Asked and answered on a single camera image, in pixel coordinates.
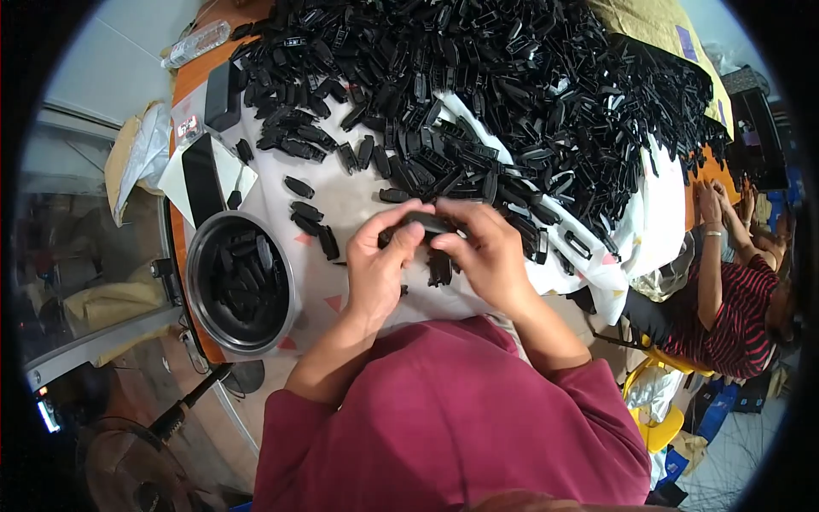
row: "stainless steel pot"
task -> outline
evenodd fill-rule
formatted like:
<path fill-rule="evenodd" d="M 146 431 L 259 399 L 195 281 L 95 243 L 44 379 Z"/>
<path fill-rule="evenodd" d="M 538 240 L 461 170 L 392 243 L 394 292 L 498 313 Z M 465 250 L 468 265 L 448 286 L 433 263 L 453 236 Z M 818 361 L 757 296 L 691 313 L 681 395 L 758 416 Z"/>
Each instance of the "stainless steel pot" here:
<path fill-rule="evenodd" d="M 210 277 L 213 274 L 217 249 L 230 236 L 248 229 L 264 233 L 274 253 L 274 259 L 283 266 L 287 276 L 287 291 L 279 293 L 274 303 L 268 304 L 269 314 L 261 315 L 256 323 L 237 320 L 218 301 L 212 298 Z M 188 246 L 185 269 L 185 294 L 188 307 L 205 331 L 225 349 L 243 356 L 258 356 L 274 350 L 287 335 L 296 318 L 296 289 L 290 262 L 276 237 L 259 219 L 241 211 L 221 211 L 206 220 L 197 229 Z"/>

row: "maroon shirt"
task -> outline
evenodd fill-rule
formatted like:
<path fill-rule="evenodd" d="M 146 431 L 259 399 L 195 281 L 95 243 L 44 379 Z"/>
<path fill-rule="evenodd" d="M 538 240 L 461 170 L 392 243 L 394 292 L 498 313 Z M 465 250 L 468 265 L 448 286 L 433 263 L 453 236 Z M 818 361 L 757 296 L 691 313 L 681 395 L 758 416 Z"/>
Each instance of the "maroon shirt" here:
<path fill-rule="evenodd" d="M 338 411 L 270 395 L 253 510 L 461 510 L 520 488 L 642 505 L 649 474 L 605 360 L 549 381 L 489 320 L 430 321 L 378 340 Z"/>
<path fill-rule="evenodd" d="M 676 321 L 663 351 L 687 357 L 723 375 L 755 377 L 765 369 L 773 350 L 765 332 L 765 312 L 779 278 L 759 254 L 747 267 L 723 262 L 721 276 L 722 306 L 708 331 L 697 314 L 699 262 L 691 266 L 686 287 L 667 301 Z"/>

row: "red and black striped shirt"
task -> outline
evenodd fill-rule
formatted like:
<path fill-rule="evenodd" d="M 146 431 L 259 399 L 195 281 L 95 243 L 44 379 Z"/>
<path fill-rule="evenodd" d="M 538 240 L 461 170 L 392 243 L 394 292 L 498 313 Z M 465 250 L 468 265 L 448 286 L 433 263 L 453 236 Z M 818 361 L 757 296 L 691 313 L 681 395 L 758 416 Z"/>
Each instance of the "red and black striped shirt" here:
<path fill-rule="evenodd" d="M 697 314 L 699 262 L 691 266 L 688 284 L 668 298 L 675 321 L 662 349 L 723 375 L 751 378 L 764 370 L 773 350 L 765 332 L 765 312 L 779 278 L 760 255 L 747 267 L 723 262 L 721 275 L 722 306 L 708 331 Z"/>

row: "person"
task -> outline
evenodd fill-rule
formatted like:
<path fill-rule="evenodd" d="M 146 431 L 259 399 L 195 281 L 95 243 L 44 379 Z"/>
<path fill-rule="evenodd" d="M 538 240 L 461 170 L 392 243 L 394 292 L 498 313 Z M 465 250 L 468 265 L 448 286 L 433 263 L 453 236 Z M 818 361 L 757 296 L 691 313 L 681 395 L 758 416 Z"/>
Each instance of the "person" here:
<path fill-rule="evenodd" d="M 727 191 L 722 184 L 715 182 L 720 188 L 720 194 L 727 200 Z M 776 218 L 776 234 L 766 231 L 759 226 L 756 219 L 756 198 L 758 192 L 753 185 L 746 184 L 741 191 L 741 201 L 737 208 L 737 215 L 745 227 L 745 232 L 750 236 L 751 243 L 759 249 L 759 255 L 768 263 L 774 272 L 778 272 L 782 267 L 785 253 L 790 244 L 790 212 L 785 212 Z M 723 216 L 723 221 L 727 220 L 727 215 Z M 702 251 L 703 240 L 705 239 L 705 224 L 700 224 L 694 228 L 695 246 L 697 258 Z M 722 232 L 722 261 L 727 263 L 741 263 L 736 255 L 736 242 L 733 233 L 723 225 Z"/>
<path fill-rule="evenodd" d="M 790 280 L 780 281 L 751 243 L 722 184 L 699 182 L 697 193 L 705 236 L 688 283 L 665 302 L 629 289 L 623 315 L 663 352 L 729 377 L 755 377 L 771 363 L 777 343 L 793 343 Z M 736 263 L 721 261 L 723 216 Z M 593 312 L 587 288 L 568 296 Z"/>
<path fill-rule="evenodd" d="M 410 211 L 466 225 L 469 241 L 445 233 L 430 245 L 511 319 L 531 366 L 484 316 L 375 340 L 424 229 L 398 229 L 383 250 L 378 234 Z M 346 306 L 265 404 L 253 510 L 499 510 L 478 507 L 521 489 L 521 503 L 645 502 L 648 453 L 607 362 L 591 360 L 537 295 L 520 235 L 500 214 L 412 200 L 370 219 L 346 255 Z"/>

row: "finger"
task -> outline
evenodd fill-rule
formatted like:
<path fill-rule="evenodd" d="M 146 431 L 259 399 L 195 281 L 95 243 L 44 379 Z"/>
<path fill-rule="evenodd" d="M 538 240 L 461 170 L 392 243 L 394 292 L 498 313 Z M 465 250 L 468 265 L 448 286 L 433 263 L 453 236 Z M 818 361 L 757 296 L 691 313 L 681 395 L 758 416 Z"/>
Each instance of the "finger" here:
<path fill-rule="evenodd" d="M 369 243 L 373 240 L 377 241 L 379 233 L 401 222 L 401 219 L 411 211 L 424 211 L 434 214 L 435 206 L 425 205 L 420 199 L 410 199 L 395 208 L 373 215 L 359 228 L 354 238 L 360 243 Z"/>
<path fill-rule="evenodd" d="M 478 265 L 479 256 L 474 247 L 455 233 L 439 234 L 429 245 L 450 255 L 450 258 L 467 274 Z"/>
<path fill-rule="evenodd" d="M 412 260 L 415 248 L 423 241 L 424 229 L 420 222 L 410 222 L 392 235 L 392 240 L 382 251 L 382 257 L 394 265 Z"/>
<path fill-rule="evenodd" d="M 448 215 L 466 224 L 469 232 L 478 240 L 492 239 L 508 225 L 491 206 L 471 201 L 453 201 L 442 197 L 435 205 L 439 215 Z"/>

